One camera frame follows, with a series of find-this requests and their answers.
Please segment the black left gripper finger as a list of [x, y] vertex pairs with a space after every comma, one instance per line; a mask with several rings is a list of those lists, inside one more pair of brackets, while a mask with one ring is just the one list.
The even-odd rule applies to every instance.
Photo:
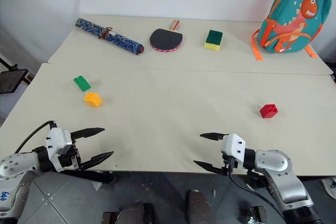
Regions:
[[96, 135], [102, 131], [104, 131], [105, 129], [104, 128], [101, 128], [101, 127], [92, 127], [92, 128], [86, 128], [86, 129], [83, 129], [83, 130], [78, 130], [78, 131], [75, 131], [75, 132], [71, 132], [70, 133], [70, 136], [71, 136], [71, 139], [72, 140], [76, 140], [76, 139], [79, 139], [79, 138], [87, 138], [87, 137], [91, 137], [93, 135]]
[[84, 163], [81, 163], [79, 165], [79, 169], [80, 170], [86, 170], [86, 169], [90, 169], [96, 165], [101, 164], [103, 161], [105, 161], [106, 159], [108, 159], [111, 155], [113, 155], [114, 151], [110, 151], [110, 152], [106, 152], [106, 153], [102, 153], [99, 155], [96, 155], [94, 157], [92, 157], [89, 161], [86, 161]]

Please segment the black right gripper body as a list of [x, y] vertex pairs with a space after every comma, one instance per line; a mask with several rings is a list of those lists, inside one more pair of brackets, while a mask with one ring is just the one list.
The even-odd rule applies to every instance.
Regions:
[[235, 157], [228, 156], [225, 153], [222, 155], [224, 161], [224, 175], [229, 175], [233, 172], [233, 169], [238, 167], [238, 161], [236, 161]]

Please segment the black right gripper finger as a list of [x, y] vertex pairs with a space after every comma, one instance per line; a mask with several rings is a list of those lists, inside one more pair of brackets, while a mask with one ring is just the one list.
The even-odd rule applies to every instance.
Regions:
[[222, 133], [203, 133], [200, 135], [200, 137], [209, 139], [209, 140], [213, 140], [213, 141], [219, 141], [222, 140], [224, 138], [224, 136], [226, 136], [227, 134], [222, 134]]
[[227, 168], [226, 167], [214, 167], [212, 164], [206, 163], [206, 162], [201, 162], [201, 161], [194, 161], [195, 164], [200, 166], [201, 168], [205, 169], [208, 172], [222, 175], [222, 176], [227, 176]]

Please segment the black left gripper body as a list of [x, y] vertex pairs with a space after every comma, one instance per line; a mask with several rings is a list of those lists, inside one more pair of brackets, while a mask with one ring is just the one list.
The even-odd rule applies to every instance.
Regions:
[[67, 144], [61, 151], [58, 159], [62, 168], [73, 166], [75, 170], [81, 168], [81, 158], [76, 148], [76, 134], [71, 134], [71, 145]]

